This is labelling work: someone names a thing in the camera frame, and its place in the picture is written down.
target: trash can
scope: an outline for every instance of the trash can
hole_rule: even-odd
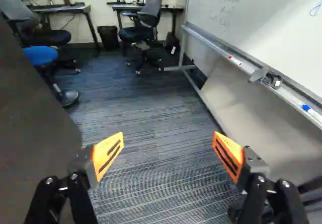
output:
[[[120,47],[116,26],[98,26],[97,31],[106,50],[118,49]]]

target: dark partition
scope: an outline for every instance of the dark partition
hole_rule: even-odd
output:
[[[0,223],[22,223],[38,182],[66,175],[82,135],[0,17]]]

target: black office chair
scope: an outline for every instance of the black office chair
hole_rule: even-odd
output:
[[[151,44],[157,41],[156,27],[160,22],[161,17],[161,3],[162,0],[146,0],[146,4],[143,9],[136,14],[128,15],[129,17],[137,17],[140,24],[136,23],[135,27],[124,28],[119,32],[119,36],[123,41],[123,54],[127,55],[126,47],[128,45],[133,46],[141,51],[141,62],[136,67],[135,73],[141,74],[141,68],[146,64],[150,64],[157,67],[159,71],[163,68],[156,62],[161,62],[160,58],[153,58],[148,56],[148,51],[151,48]]]
[[[36,45],[60,47],[71,40],[71,34],[66,30],[42,29],[38,15],[30,11],[22,0],[0,0],[0,10],[23,47]],[[75,59],[59,60],[57,64],[72,68],[76,73],[81,71],[76,66]]]

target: whiteboard marker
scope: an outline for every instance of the whiteboard marker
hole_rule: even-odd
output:
[[[302,105],[302,109],[307,112],[308,114],[310,114],[313,118],[315,118],[317,121],[319,121],[320,123],[322,123],[322,116],[320,114],[318,114],[317,112],[315,112],[313,109],[311,109],[309,106],[307,105]]]

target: desk leg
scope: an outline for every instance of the desk leg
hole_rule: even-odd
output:
[[[176,24],[177,24],[177,11],[172,11],[172,33],[173,35],[176,34]]]
[[[99,42],[97,40],[97,36],[96,36],[96,33],[95,33],[95,29],[94,29],[94,26],[93,26],[93,22],[92,22],[92,19],[91,19],[91,16],[89,13],[84,13],[86,19],[87,19],[87,22],[89,24],[89,27],[90,27],[90,30],[91,30],[91,33],[92,33],[92,37],[94,39],[94,43],[95,43],[95,48],[97,50],[97,56],[100,55],[100,52],[101,52],[101,48],[100,48],[100,45],[99,45]]]
[[[119,21],[119,28],[120,29],[123,29],[123,26],[122,26],[122,20],[121,20],[121,11],[116,11],[116,14],[117,14],[117,20]]]

